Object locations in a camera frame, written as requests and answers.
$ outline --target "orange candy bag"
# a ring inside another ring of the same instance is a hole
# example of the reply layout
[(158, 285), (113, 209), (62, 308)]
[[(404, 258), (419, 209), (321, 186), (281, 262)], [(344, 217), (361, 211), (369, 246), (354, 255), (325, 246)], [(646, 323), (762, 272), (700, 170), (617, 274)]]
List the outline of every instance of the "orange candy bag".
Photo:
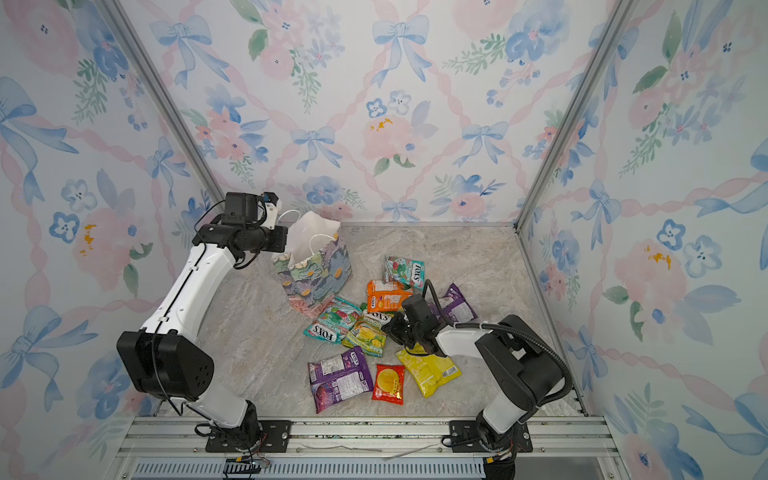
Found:
[(372, 399), (402, 405), (402, 384), (406, 368), (402, 365), (377, 365), (376, 369), (378, 372)]
[(371, 280), (368, 283), (368, 311), (396, 312), (402, 301), (413, 295), (412, 292), (406, 292), (405, 287), (400, 282)]

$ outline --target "marble floor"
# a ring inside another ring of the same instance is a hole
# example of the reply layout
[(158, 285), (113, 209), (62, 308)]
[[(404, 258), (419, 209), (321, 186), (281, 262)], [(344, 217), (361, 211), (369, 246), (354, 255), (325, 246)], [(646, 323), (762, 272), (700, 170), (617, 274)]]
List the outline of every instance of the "marble floor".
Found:
[[(366, 285), (380, 278), (386, 255), (425, 262), (427, 277), (442, 294), (456, 283), (483, 320), (519, 315), (548, 343), (533, 285), (510, 227), (343, 227), (353, 274), (340, 295), (366, 301)], [(313, 416), (306, 364), (345, 351), (303, 335), (310, 319), (292, 310), (270, 262), (259, 256), (222, 282), (199, 335), (200, 347), (214, 359), (216, 373), (235, 393), (250, 399), (259, 416)], [(376, 364), (399, 365), (394, 342)], [(363, 394), (334, 405), (329, 416), (475, 416), (495, 396), (498, 385), (481, 359), (455, 357), (462, 376), (425, 399), (406, 373), (405, 405), (373, 401)], [(539, 415), (580, 415), (569, 397), (546, 405)]]

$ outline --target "purple candy bag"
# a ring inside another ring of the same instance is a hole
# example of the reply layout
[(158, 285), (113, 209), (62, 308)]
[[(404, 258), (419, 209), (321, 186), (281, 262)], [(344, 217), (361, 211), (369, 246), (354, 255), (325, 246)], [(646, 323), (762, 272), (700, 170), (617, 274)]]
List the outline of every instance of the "purple candy bag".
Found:
[(317, 413), (342, 400), (373, 391), (371, 372), (359, 346), (309, 366)]
[[(462, 291), (458, 289), (455, 283), (451, 283), (448, 291), (440, 299), (440, 306), (445, 319), (451, 323), (471, 322), (478, 318), (478, 314), (467, 303)], [(435, 316), (438, 316), (437, 307), (434, 303), (429, 304), (429, 309)]]

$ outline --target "metal corner post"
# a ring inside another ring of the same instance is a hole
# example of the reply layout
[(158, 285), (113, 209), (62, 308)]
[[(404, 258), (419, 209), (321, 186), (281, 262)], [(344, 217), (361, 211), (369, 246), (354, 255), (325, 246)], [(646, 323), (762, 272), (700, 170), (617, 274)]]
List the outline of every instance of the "metal corner post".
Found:
[(115, 36), (118, 37), (118, 41), (124, 47), (127, 56), (139, 70), (142, 80), (146, 82), (150, 95), (155, 100), (162, 115), (165, 116), (170, 129), (174, 132), (176, 139), (184, 149), (184, 153), (187, 155), (195, 174), (197, 174), (197, 178), (205, 189), (208, 190), (211, 200), (214, 203), (223, 200), (224, 194), (221, 187), (216, 182), (216, 179), (214, 179), (214, 175), (205, 159), (197, 151), (197, 145), (192, 134), (185, 126), (181, 113), (176, 108), (170, 93), (163, 85), (160, 74), (154, 67), (152, 60), (150, 60), (147, 50), (144, 48), (136, 30), (128, 19), (125, 10), (120, 4), (120, 0), (98, 0), (95, 3), (106, 22), (112, 28)]
[(621, 35), (624, 33), (624, 26), (629, 21), (632, 11), (637, 6), (637, 0), (617, 0), (616, 8), (611, 13), (611, 17), (605, 24), (605, 30), (603, 36), (600, 39), (600, 44), (595, 49), (594, 56), (589, 62), (586, 71), (584, 72), (584, 80), (576, 90), (573, 100), (568, 105), (568, 109), (565, 111), (563, 118), (563, 126), (558, 130), (552, 146), (549, 149), (549, 154), (541, 165), (533, 185), (531, 186), (528, 196), (525, 198), (525, 203), (520, 215), (516, 222), (517, 231), (524, 231), (527, 223), (533, 217), (534, 209), (539, 197), (547, 187), (547, 180), (552, 175), (554, 168), (557, 165), (568, 138), (571, 137), (578, 120), (584, 113), (584, 110), (589, 103), (589, 100), (594, 92), (598, 80), (605, 70), (606, 64), (613, 58), (613, 53), (621, 40)]

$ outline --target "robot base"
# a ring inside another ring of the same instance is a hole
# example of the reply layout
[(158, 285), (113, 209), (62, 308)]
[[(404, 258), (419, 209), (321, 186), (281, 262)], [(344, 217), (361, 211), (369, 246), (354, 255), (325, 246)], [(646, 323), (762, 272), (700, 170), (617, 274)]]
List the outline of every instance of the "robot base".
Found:
[(217, 434), (212, 430), (205, 445), (209, 453), (255, 452), (285, 453), (290, 438), (290, 420), (260, 421), (256, 406), (248, 401), (243, 423), (235, 429), (221, 429)]

